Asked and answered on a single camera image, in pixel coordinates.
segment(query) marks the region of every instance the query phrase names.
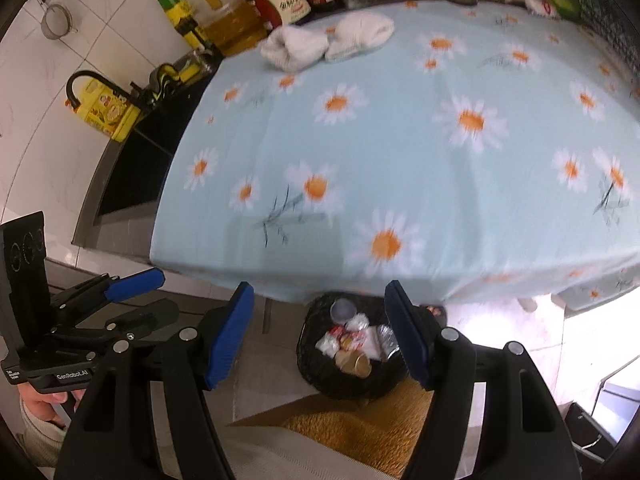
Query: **wire basket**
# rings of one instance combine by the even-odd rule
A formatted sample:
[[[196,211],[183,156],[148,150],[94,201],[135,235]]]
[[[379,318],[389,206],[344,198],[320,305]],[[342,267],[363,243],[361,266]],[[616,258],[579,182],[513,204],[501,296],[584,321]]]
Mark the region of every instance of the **wire basket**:
[[[332,399],[377,399],[388,394],[396,384],[407,376],[404,359],[400,352],[389,361],[371,361],[371,374],[365,379],[340,371],[330,357],[316,348],[316,343],[334,324],[329,309],[338,298],[353,301],[358,313],[366,314],[372,326],[388,324],[382,298],[360,296],[344,292],[328,292],[309,304],[305,324],[300,333],[296,354],[298,370],[323,395]]]

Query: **table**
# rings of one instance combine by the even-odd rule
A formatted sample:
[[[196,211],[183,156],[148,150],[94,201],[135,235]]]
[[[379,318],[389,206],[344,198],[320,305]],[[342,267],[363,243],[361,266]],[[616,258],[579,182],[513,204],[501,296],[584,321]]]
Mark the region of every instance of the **table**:
[[[415,303],[578,307],[640,283],[640,92],[602,42],[499,4],[373,10],[396,24],[375,52],[296,75],[257,50],[222,63],[154,263],[286,301],[397,278]]]

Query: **orange flower center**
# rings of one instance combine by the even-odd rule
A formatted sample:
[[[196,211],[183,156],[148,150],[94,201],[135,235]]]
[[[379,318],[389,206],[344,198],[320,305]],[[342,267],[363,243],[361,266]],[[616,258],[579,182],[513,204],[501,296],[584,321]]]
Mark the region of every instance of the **orange flower center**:
[[[523,52],[521,50],[514,50],[511,55],[513,56],[513,59],[521,62],[521,63],[528,63],[529,62],[529,54],[527,54],[526,52]]]
[[[433,50],[449,50],[453,46],[453,41],[447,38],[433,38],[431,48]]]
[[[251,184],[244,184],[240,193],[238,193],[238,198],[240,202],[245,202],[251,196],[252,186]]]
[[[458,116],[458,124],[475,136],[484,128],[484,118],[476,112],[465,110]]]
[[[280,88],[286,89],[289,88],[293,83],[296,82],[296,78],[292,75],[286,75],[280,80]]]
[[[613,181],[613,185],[616,186],[619,189],[622,189],[623,187],[625,187],[625,176],[622,173],[622,170],[620,170],[620,168],[611,168],[611,171],[609,171],[609,175],[611,177],[611,180]]]
[[[328,112],[336,113],[344,110],[347,104],[349,104],[349,100],[344,95],[334,95],[324,104],[324,108]]]
[[[594,108],[596,105],[595,101],[584,92],[581,92],[580,94],[580,102],[582,103],[582,106],[588,108],[589,110]]]
[[[238,97],[239,93],[240,91],[237,88],[232,88],[231,90],[227,90],[225,93],[225,103],[228,103],[229,101],[233,101],[236,97]]]
[[[564,164],[564,174],[568,179],[573,180],[574,178],[578,178],[580,174],[580,170],[578,169],[578,164],[574,160],[568,160]]]
[[[399,253],[402,242],[391,229],[380,231],[371,243],[371,254],[377,260],[389,261]]]
[[[193,167],[193,174],[195,176],[202,176],[204,172],[207,170],[207,164],[208,162],[203,158],[201,158],[198,162],[196,162],[196,165]]]
[[[305,193],[309,200],[318,202],[326,193],[327,181],[322,176],[314,175],[305,182]]]

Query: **plastic cup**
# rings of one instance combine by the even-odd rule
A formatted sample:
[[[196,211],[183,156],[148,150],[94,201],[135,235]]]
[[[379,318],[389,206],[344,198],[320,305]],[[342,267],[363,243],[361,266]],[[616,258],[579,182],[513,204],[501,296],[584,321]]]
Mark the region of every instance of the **plastic cup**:
[[[331,321],[336,325],[345,325],[348,320],[358,313],[358,309],[353,304],[353,301],[349,301],[346,298],[338,298],[334,301],[329,309],[329,315]]]

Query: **yellow mat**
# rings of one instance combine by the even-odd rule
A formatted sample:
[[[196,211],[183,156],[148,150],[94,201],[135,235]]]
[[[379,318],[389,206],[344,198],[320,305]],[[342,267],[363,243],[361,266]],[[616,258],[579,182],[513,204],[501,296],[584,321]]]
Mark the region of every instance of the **yellow mat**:
[[[367,404],[305,397],[234,426],[279,426],[400,478],[409,462],[431,403],[412,379]]]

